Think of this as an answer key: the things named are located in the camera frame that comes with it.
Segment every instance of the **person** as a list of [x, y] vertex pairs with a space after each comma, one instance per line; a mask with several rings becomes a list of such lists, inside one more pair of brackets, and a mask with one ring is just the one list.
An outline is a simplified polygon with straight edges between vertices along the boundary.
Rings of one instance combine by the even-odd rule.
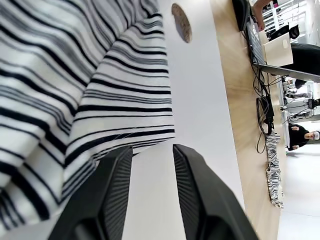
[[265, 29], [264, 17], [262, 16], [262, 12], [264, 7], [267, 6], [269, 3], [270, 3], [270, 0], [257, 0], [253, 5], [252, 10], [256, 18], [259, 31], [262, 31]]
[[307, 131], [303, 126], [289, 123], [290, 146], [288, 150], [296, 150], [306, 145], [309, 140], [319, 140], [320, 131]]

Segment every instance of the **black and white striped fabric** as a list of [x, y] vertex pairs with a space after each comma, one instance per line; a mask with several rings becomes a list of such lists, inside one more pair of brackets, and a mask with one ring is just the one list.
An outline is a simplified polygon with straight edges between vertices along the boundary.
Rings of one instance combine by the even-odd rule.
[[156, 0], [0, 1], [0, 234], [59, 213], [110, 150], [174, 132]]
[[277, 144], [280, 142], [280, 135], [274, 130], [266, 136], [266, 152], [268, 167], [266, 169], [266, 181], [268, 184], [271, 203], [277, 208], [283, 209], [284, 203], [281, 201], [284, 193], [281, 188], [280, 163], [277, 157]]

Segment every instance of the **black device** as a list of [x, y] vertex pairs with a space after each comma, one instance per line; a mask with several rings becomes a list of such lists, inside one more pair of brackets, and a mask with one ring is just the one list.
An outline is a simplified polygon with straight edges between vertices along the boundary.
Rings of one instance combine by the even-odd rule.
[[258, 240], [233, 192], [199, 153], [175, 144], [173, 157], [187, 240]]
[[250, 14], [250, 4], [246, 0], [232, 0], [236, 22], [240, 31], [244, 31]]
[[72, 195], [49, 240], [121, 240], [127, 213], [133, 150], [109, 152]]

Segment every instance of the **sleeve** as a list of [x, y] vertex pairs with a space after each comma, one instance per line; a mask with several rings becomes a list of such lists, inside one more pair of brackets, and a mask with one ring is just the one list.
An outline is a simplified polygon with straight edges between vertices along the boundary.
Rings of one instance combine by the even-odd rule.
[[307, 144], [307, 142], [305, 141], [305, 142], [299, 143], [298, 145], [299, 145], [299, 148], [301, 148], [301, 147], [303, 147], [303, 146], [306, 145], [306, 144]]

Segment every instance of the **cable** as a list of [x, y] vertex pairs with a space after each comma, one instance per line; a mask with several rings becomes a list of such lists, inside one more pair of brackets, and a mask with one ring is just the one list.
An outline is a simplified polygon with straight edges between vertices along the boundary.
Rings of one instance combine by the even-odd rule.
[[273, 80], [270, 84], [268, 84], [268, 86], [272, 86], [272, 85], [275, 85], [279, 82], [282, 82], [283, 78], [286, 78], [286, 77], [289, 77], [289, 75], [284, 75], [284, 76], [278, 77], [277, 79]]
[[293, 117], [298, 116], [298, 115], [299, 115], [300, 113], [302, 113], [303, 111], [305, 111], [305, 109], [303, 109], [302, 111], [300, 111], [300, 112], [298, 112], [298, 113], [294, 114], [293, 116], [288, 117], [288, 118], [287, 118], [287, 120], [286, 120], [286, 121], [284, 121], [284, 122], [282, 123], [282, 125], [283, 125], [283, 124], [285, 124], [286, 122], [288, 122], [288, 121], [289, 121], [289, 119], [291, 119], [291, 118], [293, 118]]
[[[282, 81], [283, 78], [288, 77], [289, 75], [281, 76], [273, 80], [271, 83], [269, 83], [269, 74], [267, 73], [267, 80], [265, 79], [265, 76], [263, 75], [263, 72], [261, 71], [259, 67], [259, 61], [258, 58], [255, 56], [254, 51], [252, 50], [249, 40], [248, 40], [248, 32], [241, 32], [242, 36], [246, 40], [247, 46], [248, 46], [248, 51], [249, 51], [249, 56], [250, 56], [250, 65], [252, 68], [252, 71], [254, 73], [254, 79], [252, 82], [252, 87], [255, 93], [259, 96], [259, 98], [256, 99], [256, 116], [257, 116], [257, 121], [258, 121], [258, 126], [260, 128], [260, 135], [258, 138], [258, 141], [256, 143], [256, 151], [259, 154], [262, 154], [266, 150], [266, 140], [267, 140], [267, 135], [268, 132], [265, 132], [263, 128], [263, 123], [264, 123], [264, 118], [266, 118], [267, 113], [269, 112], [269, 101], [267, 98], [270, 98], [270, 86], [277, 84], [278, 82]], [[264, 136], [264, 147], [262, 151], [259, 150], [259, 143], [262, 139], [262, 136]]]

